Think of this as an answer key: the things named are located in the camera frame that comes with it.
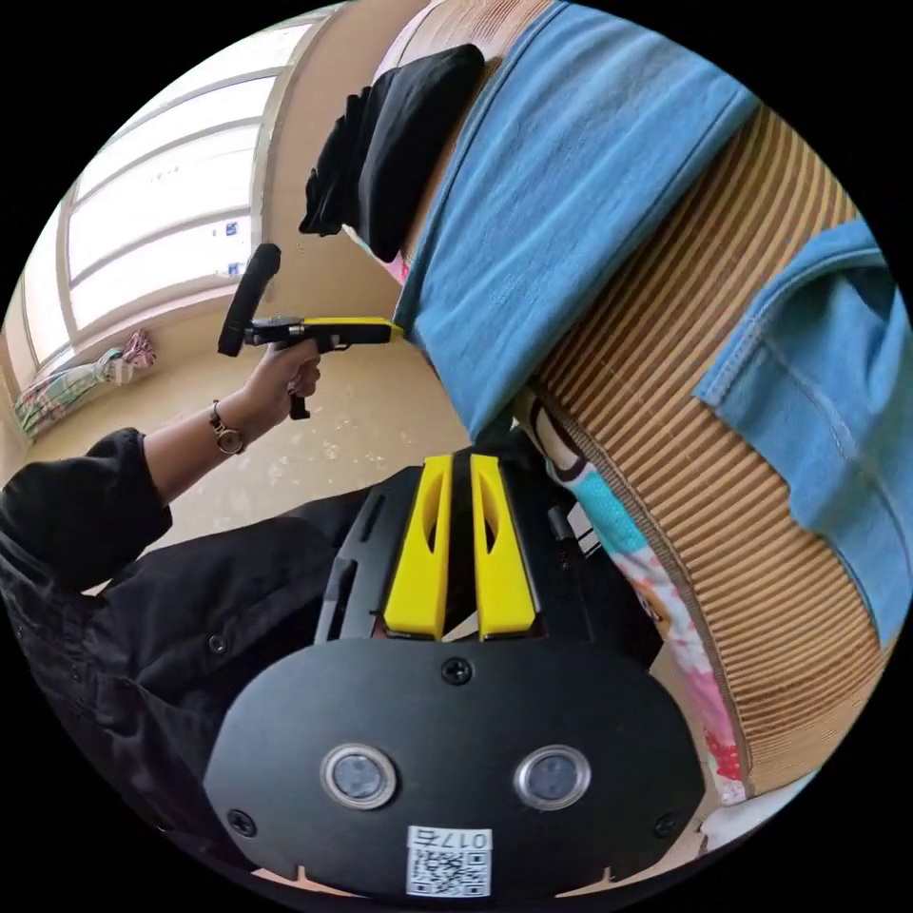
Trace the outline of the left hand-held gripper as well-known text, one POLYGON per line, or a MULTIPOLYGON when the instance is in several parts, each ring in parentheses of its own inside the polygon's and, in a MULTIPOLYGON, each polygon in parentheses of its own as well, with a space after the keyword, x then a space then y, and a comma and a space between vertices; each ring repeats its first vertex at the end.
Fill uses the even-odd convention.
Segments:
MULTIPOLYGON (((249 342, 264 347, 280 349, 313 340, 321 357, 334 348, 351 348, 361 345, 385 345, 403 338, 403 331, 383 318, 314 318, 301 321, 277 322, 263 325, 252 331, 249 342)), ((288 418, 310 418, 307 398, 293 398, 288 418)))

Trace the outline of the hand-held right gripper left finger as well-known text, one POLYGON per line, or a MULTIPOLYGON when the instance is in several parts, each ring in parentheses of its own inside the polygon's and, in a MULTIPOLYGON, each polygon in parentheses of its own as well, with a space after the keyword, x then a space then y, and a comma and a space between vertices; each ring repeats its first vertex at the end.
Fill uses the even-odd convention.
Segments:
POLYGON ((425 459, 383 611, 387 632, 439 639, 448 590, 454 459, 425 459))

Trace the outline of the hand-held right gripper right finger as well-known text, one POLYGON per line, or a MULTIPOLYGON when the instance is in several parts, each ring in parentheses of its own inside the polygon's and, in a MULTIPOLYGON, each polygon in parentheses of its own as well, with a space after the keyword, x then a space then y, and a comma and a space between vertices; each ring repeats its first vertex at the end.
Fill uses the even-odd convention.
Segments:
POLYGON ((471 455, 470 481, 479 638, 525 636, 536 610, 497 458, 471 455))

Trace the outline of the person's left hand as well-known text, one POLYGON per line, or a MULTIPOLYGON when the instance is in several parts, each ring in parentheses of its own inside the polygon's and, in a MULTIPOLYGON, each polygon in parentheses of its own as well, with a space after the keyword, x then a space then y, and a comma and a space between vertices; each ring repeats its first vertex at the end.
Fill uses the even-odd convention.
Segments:
POLYGON ((244 385, 245 409, 259 423, 275 427, 288 417, 293 398, 314 394, 320 363, 313 340, 283 349, 270 346, 244 385))

